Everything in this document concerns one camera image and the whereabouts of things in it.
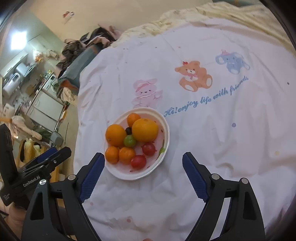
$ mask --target orange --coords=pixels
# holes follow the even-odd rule
[[[158,125],[151,119],[141,118],[135,121],[131,131],[137,141],[152,142],[158,135]]]
[[[130,164],[135,155],[135,150],[130,147],[123,147],[119,150],[119,160],[125,165]]]
[[[136,113],[130,113],[130,114],[128,115],[128,117],[126,118],[126,120],[128,121],[128,126],[129,126],[129,127],[132,127],[133,124],[134,124],[134,122],[135,122],[136,120],[140,119],[140,118],[141,118],[141,117],[140,117],[138,114],[136,114]]]
[[[107,150],[105,151],[105,158],[111,164],[118,163],[118,160],[119,160],[119,149],[118,149],[118,147],[115,147],[115,146],[108,147]]]
[[[123,147],[123,140],[126,137],[126,131],[121,125],[113,124],[108,126],[105,137],[109,145]]]

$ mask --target white bedsheet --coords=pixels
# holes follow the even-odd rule
[[[204,206],[182,167],[187,151],[224,179],[248,178],[265,228],[279,220],[296,190],[295,76],[296,59],[276,39],[225,19],[102,50],[81,73],[75,172],[104,152],[107,126],[134,106],[165,116],[170,146],[140,180],[122,181],[104,169],[84,203],[101,239],[185,240]],[[226,212],[224,206],[221,218]]]

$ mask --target floor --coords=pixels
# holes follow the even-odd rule
[[[73,174],[73,160],[75,154],[75,145],[78,133],[78,113],[77,107],[70,105],[67,109],[67,114],[64,121],[61,123],[59,128],[59,133],[64,138],[64,143],[62,147],[69,147],[72,151],[72,155],[66,161],[62,163],[61,173],[66,177],[70,174]]]

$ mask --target white bowl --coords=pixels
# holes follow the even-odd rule
[[[152,157],[146,157],[146,166],[138,171],[133,170],[131,165],[124,165],[120,161],[117,164],[111,164],[105,160],[105,167],[108,169],[108,171],[115,177],[122,180],[137,180],[153,172],[153,170],[155,170],[163,161],[170,143],[170,129],[168,123],[166,122],[164,116],[154,109],[140,107],[129,110],[118,117],[113,124],[119,124],[124,129],[127,128],[128,124],[126,118],[130,113],[137,113],[141,116],[141,118],[149,118],[158,124],[158,136],[154,143],[156,147],[156,153]],[[159,155],[159,151],[162,146],[164,149],[162,149],[163,152]],[[108,143],[105,141],[104,150],[107,148]],[[141,143],[137,143],[135,151],[137,155],[142,155]]]

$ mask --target orange teddy bear print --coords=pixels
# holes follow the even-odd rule
[[[200,87],[208,89],[212,86],[213,78],[200,67],[199,61],[183,62],[183,66],[175,68],[175,71],[183,75],[179,84],[185,90],[196,92]]]

